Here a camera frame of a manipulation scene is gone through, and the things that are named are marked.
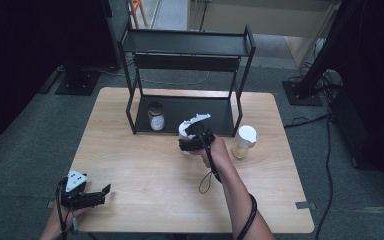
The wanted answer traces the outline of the orange wooden stool legs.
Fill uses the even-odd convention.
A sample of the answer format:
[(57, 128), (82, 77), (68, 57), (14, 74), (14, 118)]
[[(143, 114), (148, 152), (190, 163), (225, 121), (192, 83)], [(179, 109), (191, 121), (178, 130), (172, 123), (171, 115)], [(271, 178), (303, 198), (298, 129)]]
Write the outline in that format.
[(142, 5), (142, 0), (127, 0), (130, 9), (130, 15), (133, 17), (133, 23), (136, 29), (139, 28), (139, 19), (137, 16), (137, 11), (140, 11), (140, 15), (142, 17), (143, 24), (145, 26), (148, 25), (148, 21), (146, 19), (145, 11)]

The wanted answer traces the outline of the beige cabinet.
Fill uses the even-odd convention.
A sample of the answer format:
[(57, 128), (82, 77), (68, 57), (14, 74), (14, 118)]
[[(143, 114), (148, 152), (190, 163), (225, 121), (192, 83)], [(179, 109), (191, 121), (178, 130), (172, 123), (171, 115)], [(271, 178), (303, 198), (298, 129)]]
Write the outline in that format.
[(283, 36), (297, 67), (330, 29), (342, 0), (187, 0), (188, 28)]

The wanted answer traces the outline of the person's left hand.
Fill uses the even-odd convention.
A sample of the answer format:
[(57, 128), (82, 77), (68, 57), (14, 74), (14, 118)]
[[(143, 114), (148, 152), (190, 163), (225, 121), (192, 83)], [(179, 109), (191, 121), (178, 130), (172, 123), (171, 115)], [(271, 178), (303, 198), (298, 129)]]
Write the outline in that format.
[[(66, 228), (70, 230), (73, 226), (73, 218), (76, 218), (76, 223), (79, 224), (87, 211), (88, 209), (77, 209), (73, 213), (70, 213), (68, 208), (61, 207), (60, 215), (64, 218)], [(62, 234), (60, 233), (60, 215), (58, 214), (57, 207), (54, 206), (39, 240), (62, 240)]]

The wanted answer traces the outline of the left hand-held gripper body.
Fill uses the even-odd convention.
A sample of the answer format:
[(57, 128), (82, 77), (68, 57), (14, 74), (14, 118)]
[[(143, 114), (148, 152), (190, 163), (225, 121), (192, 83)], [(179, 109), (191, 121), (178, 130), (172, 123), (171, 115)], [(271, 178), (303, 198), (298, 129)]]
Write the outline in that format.
[(87, 176), (75, 170), (70, 170), (67, 175), (65, 189), (62, 192), (61, 204), (72, 209), (83, 208), (83, 191), (87, 182)]

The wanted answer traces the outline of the black slanted stand pole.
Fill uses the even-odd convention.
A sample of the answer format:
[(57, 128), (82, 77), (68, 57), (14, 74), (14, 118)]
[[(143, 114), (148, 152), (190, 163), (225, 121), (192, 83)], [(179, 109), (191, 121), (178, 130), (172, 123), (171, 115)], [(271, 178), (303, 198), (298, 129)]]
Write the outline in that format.
[(335, 18), (324, 47), (320, 50), (305, 77), (300, 81), (299, 90), (304, 95), (314, 95), (320, 75), (333, 66), (331, 57), (334, 55), (334, 50), (339, 46), (341, 35), (362, 2), (363, 0), (343, 0), (340, 4), (339, 15)]

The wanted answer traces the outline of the dark-lidded glass jar white contents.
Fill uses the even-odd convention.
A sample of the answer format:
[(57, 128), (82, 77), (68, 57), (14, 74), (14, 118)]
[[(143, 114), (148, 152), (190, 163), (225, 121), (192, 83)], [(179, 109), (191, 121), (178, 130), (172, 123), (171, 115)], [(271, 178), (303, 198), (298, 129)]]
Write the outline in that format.
[(165, 126), (163, 105), (159, 102), (148, 104), (148, 117), (150, 127), (154, 131), (161, 131)]

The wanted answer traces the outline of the white-lidded jar yellow contents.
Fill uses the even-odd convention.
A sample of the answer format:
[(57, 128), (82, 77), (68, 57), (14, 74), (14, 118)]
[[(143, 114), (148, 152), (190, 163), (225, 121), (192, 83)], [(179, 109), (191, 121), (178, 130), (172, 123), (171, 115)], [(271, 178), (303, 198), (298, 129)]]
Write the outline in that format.
[(235, 136), (231, 152), (236, 158), (244, 159), (256, 142), (257, 131), (249, 125), (241, 126)]

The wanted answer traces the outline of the black curtain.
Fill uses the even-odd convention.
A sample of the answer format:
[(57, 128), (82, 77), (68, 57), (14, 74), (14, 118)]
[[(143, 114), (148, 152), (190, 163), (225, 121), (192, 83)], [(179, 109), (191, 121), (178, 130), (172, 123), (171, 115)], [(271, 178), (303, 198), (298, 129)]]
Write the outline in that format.
[(111, 64), (105, 0), (0, 0), (0, 135), (59, 65)]

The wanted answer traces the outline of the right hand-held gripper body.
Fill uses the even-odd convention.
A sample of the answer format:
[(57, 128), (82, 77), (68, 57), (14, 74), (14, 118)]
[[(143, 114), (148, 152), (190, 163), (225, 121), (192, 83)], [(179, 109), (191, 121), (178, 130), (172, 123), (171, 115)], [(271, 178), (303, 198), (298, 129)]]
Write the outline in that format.
[(210, 118), (210, 114), (196, 114), (189, 120), (193, 121), (193, 124), (186, 129), (188, 134), (195, 134), (193, 139), (199, 142), (199, 149), (202, 150), (215, 140), (214, 134), (210, 128), (206, 128), (203, 125), (203, 120)]

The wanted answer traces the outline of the black metal two-tier rack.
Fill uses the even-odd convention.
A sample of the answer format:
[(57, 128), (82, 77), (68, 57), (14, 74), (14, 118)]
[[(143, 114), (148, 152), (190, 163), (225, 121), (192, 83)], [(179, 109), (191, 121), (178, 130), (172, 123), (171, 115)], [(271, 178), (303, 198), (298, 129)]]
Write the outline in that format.
[[(151, 130), (148, 105), (163, 106), (165, 133), (176, 134), (181, 122), (197, 114), (210, 114), (204, 124), (219, 135), (233, 136), (242, 120), (241, 95), (248, 72), (237, 74), (242, 58), (250, 66), (256, 45), (249, 26), (242, 33), (192, 32), (175, 30), (128, 30), (120, 47), (122, 54), (131, 54), (135, 77), (126, 79), (129, 100), (126, 115), (133, 133)], [(184, 91), (176, 95), (157, 91), (146, 94), (142, 89), (140, 71), (192, 70), (229, 72), (229, 91), (222, 96), (209, 92), (196, 94)]]

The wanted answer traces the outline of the person's right hand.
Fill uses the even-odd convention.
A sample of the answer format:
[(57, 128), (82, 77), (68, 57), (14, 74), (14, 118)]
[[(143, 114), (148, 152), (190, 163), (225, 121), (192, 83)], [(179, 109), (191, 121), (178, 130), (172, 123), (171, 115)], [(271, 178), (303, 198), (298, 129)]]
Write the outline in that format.
[[(224, 169), (231, 164), (225, 141), (221, 137), (215, 136), (214, 142), (210, 145), (210, 153), (217, 169)], [(204, 164), (208, 168), (211, 167), (209, 157), (205, 150), (192, 151), (191, 154), (201, 156)]]

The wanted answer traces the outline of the black stand base plate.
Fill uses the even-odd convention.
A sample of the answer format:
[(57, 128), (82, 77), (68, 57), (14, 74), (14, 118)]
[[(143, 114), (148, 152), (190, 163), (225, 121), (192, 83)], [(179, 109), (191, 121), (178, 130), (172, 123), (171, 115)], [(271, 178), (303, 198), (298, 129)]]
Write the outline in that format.
[(322, 100), (319, 95), (304, 95), (299, 90), (301, 83), (292, 81), (283, 81), (282, 86), (290, 105), (295, 106), (322, 106)]
[(99, 77), (97, 71), (66, 69), (56, 94), (91, 96)]

